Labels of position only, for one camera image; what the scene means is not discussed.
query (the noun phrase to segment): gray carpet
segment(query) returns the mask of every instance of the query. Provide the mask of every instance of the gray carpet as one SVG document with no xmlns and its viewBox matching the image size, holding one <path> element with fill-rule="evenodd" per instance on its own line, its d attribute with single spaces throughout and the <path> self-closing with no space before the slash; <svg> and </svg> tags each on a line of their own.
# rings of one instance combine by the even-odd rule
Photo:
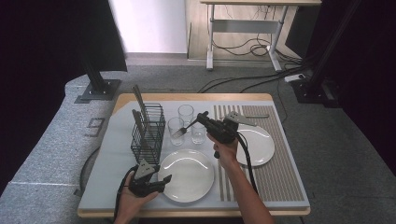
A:
<svg viewBox="0 0 396 224">
<path fill-rule="evenodd" d="M 143 93 L 198 92 L 217 78 L 273 73 L 272 68 L 216 67 L 208 72 L 202 66 L 139 65 L 130 66 L 128 73 L 105 72 L 103 77 L 121 79 L 117 91 L 120 94 L 132 92 L 134 84 Z M 264 80 L 235 80 L 207 92 L 240 92 Z M 83 76 L 66 85 L 63 105 L 0 198 L 0 222 L 108 223 L 104 219 L 78 217 L 79 197 L 73 195 L 82 165 L 100 146 L 106 125 L 95 139 L 83 138 L 81 133 L 87 132 L 90 118 L 106 118 L 108 122 L 117 100 L 74 105 L 88 83 Z M 283 128 L 311 203 L 312 212 L 304 217 L 304 223 L 394 223 L 396 177 L 341 108 L 298 104 L 291 85 L 283 79 L 245 92 L 270 93 L 284 120 Z M 277 217 L 276 221 L 302 223 L 298 217 Z M 220 224 L 241 223 L 241 219 L 142 218 L 139 223 L 160 222 Z"/>
</svg>

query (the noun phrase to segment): striped mat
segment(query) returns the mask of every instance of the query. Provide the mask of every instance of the striped mat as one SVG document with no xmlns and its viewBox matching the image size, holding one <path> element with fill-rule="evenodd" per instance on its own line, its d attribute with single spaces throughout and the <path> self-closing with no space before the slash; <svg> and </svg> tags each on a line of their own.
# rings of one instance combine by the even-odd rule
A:
<svg viewBox="0 0 396 224">
<path fill-rule="evenodd" d="M 271 105 L 214 105 L 215 119 L 224 117 L 231 111 L 242 115 L 264 115 L 266 119 L 251 119 L 257 126 L 264 128 L 275 143 L 275 153 L 271 160 L 260 166 L 253 166 L 253 175 L 257 189 L 264 202 L 299 202 L 304 200 L 302 189 L 299 185 L 296 173 L 292 166 L 292 157 L 288 152 L 279 123 L 276 119 L 276 111 Z M 241 164 L 247 179 L 248 168 Z M 233 188 L 227 174 L 218 162 L 219 192 L 222 202 L 235 201 Z"/>
</svg>

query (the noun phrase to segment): black stand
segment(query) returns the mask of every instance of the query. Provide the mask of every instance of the black stand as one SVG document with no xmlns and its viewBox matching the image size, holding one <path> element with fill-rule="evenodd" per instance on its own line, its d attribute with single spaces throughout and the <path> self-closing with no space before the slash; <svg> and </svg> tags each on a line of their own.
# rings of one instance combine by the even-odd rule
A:
<svg viewBox="0 0 396 224">
<path fill-rule="evenodd" d="M 332 51 L 344 33 L 351 17 L 354 15 L 361 0 L 354 0 L 350 3 L 343 19 L 335 30 L 329 45 L 325 49 L 318 64 L 315 67 L 313 76 L 309 81 L 291 82 L 297 101 L 302 104 L 324 104 L 326 107 L 340 107 L 337 103 L 337 87 L 336 85 L 325 80 L 325 66 L 327 65 Z"/>
<path fill-rule="evenodd" d="M 91 100 L 113 100 L 117 87 L 120 85 L 119 79 L 103 79 L 100 72 L 95 69 L 86 52 L 80 53 L 80 59 L 87 72 L 90 84 L 84 93 L 75 101 L 75 104 L 88 104 Z"/>
</svg>

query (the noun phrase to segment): glass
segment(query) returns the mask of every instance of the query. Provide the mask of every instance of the glass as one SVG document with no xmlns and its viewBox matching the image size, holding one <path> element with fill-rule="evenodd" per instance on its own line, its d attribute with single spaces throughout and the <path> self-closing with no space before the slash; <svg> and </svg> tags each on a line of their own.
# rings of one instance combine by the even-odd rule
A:
<svg viewBox="0 0 396 224">
<path fill-rule="evenodd" d="M 187 128 L 187 126 L 190 125 L 192 117 L 194 117 L 194 108 L 191 105 L 181 105 L 178 110 L 178 117 L 183 119 L 184 121 L 184 127 Z"/>
<path fill-rule="evenodd" d="M 202 123 L 196 122 L 191 126 L 191 140 L 194 144 L 202 144 L 206 140 L 206 127 Z"/>
<path fill-rule="evenodd" d="M 168 129 L 169 133 L 171 134 L 171 143 L 174 146 L 180 146 L 184 143 L 184 135 L 181 135 L 178 138 L 175 138 L 173 134 L 181 129 L 184 125 L 184 121 L 181 118 L 174 117 L 168 120 Z"/>
</svg>

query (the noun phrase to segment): white ceramic plate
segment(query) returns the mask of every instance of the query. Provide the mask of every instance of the white ceramic plate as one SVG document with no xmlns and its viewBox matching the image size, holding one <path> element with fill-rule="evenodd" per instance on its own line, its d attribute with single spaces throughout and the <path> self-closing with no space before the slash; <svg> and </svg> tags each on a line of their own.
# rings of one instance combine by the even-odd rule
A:
<svg viewBox="0 0 396 224">
<path fill-rule="evenodd" d="M 261 127 L 240 124 L 238 132 L 247 139 L 247 150 L 252 166 L 263 165 L 274 156 L 275 144 L 271 135 Z M 238 145 L 236 158 L 244 165 L 248 165 L 242 146 Z"/>
<path fill-rule="evenodd" d="M 167 156 L 161 164 L 158 179 L 172 175 L 165 194 L 173 201 L 190 203 L 206 195 L 213 185 L 215 170 L 206 155 L 192 149 L 181 149 Z"/>
</svg>

